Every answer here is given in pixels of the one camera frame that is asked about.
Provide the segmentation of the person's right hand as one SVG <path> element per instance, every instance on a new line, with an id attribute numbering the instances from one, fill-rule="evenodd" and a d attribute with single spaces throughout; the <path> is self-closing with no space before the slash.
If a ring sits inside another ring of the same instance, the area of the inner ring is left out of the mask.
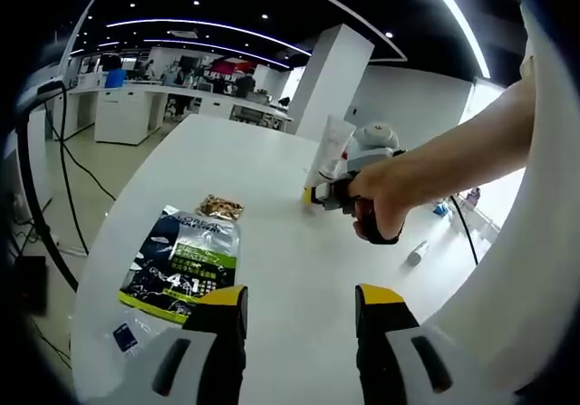
<path id="1" fill-rule="evenodd" d="M 395 238 L 407 214 L 429 201 L 425 176 L 424 165 L 412 151 L 362 169 L 348 187 L 349 196 L 355 199 L 353 227 L 357 236 L 370 239 L 363 220 L 373 213 L 379 234 Z"/>

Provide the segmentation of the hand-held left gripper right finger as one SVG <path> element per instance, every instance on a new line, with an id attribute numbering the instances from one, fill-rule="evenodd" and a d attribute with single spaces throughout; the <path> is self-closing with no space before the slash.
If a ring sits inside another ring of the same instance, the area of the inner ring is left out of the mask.
<path id="1" fill-rule="evenodd" d="M 419 325 L 402 296 L 371 284 L 355 287 L 356 366 L 365 404 L 449 404 L 451 347 Z"/>

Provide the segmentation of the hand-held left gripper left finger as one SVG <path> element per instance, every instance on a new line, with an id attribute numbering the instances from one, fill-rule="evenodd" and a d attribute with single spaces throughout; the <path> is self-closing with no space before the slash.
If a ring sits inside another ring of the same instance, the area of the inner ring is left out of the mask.
<path id="1" fill-rule="evenodd" d="M 180 328 L 160 333 L 135 359 L 143 404 L 237 404 L 246 368 L 248 290 L 201 298 Z"/>

